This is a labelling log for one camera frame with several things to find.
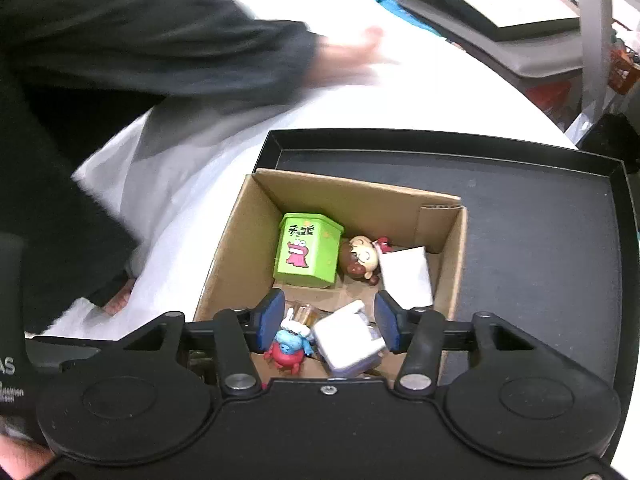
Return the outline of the person right hand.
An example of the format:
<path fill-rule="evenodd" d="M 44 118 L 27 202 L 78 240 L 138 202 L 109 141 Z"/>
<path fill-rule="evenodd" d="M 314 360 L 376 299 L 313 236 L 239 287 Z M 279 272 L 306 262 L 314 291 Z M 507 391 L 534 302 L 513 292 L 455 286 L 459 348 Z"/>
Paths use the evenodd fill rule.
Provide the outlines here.
<path fill-rule="evenodd" d="M 1 468 L 12 478 L 23 480 L 54 459 L 48 448 L 26 440 L 0 437 Z"/>

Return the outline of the person left hand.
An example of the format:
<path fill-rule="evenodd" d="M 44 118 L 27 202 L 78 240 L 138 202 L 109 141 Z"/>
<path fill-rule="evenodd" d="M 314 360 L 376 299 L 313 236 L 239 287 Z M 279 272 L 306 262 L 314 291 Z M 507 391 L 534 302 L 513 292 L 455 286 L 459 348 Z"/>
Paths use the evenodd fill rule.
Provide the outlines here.
<path fill-rule="evenodd" d="M 307 84 L 320 87 L 364 74 L 382 61 L 382 37 L 382 30 L 375 27 L 349 41 L 321 37 L 307 73 Z"/>

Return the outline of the black sleeve forearm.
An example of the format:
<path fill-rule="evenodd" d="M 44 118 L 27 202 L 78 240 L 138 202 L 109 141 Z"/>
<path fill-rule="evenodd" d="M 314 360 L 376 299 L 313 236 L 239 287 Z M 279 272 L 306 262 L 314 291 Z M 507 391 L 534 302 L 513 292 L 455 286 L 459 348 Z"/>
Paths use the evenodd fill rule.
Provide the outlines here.
<path fill-rule="evenodd" d="M 168 98 L 280 104 L 319 39 L 234 0 L 1 0 L 1 227 L 27 246 L 24 330 L 123 284 L 134 236 L 73 179 Z"/>

